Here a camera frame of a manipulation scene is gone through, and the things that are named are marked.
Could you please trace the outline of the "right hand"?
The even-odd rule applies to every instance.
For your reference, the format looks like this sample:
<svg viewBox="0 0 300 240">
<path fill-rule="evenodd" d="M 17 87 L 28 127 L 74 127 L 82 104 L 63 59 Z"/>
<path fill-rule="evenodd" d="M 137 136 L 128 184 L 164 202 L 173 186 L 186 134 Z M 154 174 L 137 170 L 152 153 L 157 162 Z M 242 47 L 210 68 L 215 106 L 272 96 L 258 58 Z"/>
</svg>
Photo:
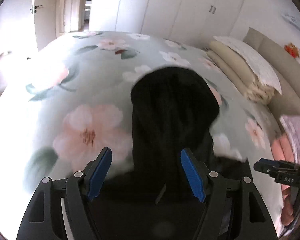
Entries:
<svg viewBox="0 0 300 240">
<path fill-rule="evenodd" d="M 290 186 L 282 185 L 282 195 L 283 195 L 283 208 L 281 212 L 281 223 L 284 226 L 288 226 L 294 219 L 293 216 L 293 206 L 290 203 Z M 295 228 L 300 226 L 300 216 L 295 225 Z"/>
</svg>

